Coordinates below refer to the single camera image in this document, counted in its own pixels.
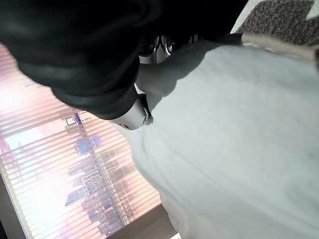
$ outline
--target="black jacket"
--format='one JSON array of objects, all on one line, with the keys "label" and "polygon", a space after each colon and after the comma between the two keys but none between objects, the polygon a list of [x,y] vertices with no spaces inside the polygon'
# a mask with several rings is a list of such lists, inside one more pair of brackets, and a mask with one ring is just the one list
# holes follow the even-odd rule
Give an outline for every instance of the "black jacket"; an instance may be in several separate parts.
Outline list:
[{"label": "black jacket", "polygon": [[106,120],[137,94],[141,35],[227,34],[246,0],[1,0],[0,42],[32,80]]}]

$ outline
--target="window blinds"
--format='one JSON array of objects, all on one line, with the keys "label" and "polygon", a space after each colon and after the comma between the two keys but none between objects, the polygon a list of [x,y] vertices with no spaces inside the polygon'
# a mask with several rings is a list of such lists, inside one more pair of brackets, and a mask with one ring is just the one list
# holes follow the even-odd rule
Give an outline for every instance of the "window blinds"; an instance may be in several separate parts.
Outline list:
[{"label": "window blinds", "polygon": [[28,239],[100,239],[160,203],[105,120],[57,100],[0,46],[0,173]]}]

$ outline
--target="horizontal blinds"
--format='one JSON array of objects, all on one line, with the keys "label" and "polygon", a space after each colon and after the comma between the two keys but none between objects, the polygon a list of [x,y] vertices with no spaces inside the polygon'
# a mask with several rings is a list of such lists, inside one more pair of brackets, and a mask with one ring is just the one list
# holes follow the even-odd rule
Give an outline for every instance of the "horizontal blinds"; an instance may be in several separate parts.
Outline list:
[{"label": "horizontal blinds", "polygon": [[28,239],[99,239],[160,203],[126,139],[57,100],[0,46],[0,172]]}]

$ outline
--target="black sleeve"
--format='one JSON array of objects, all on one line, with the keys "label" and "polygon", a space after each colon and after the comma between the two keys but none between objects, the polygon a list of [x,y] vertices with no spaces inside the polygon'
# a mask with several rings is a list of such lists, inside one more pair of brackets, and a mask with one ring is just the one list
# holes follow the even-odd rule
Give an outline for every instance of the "black sleeve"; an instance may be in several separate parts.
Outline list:
[{"label": "black sleeve", "polygon": [[135,102],[138,26],[159,14],[156,0],[3,0],[0,42],[61,101],[110,120]]}]

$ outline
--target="beige fabric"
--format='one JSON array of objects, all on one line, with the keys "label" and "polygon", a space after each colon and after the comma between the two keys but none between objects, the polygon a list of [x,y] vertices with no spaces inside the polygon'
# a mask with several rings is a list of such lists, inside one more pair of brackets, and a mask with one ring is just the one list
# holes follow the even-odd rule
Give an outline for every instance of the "beige fabric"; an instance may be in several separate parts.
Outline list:
[{"label": "beige fabric", "polygon": [[293,45],[273,36],[243,33],[241,42],[245,46],[253,45],[277,54],[318,61],[316,58],[317,49],[309,46]]}]

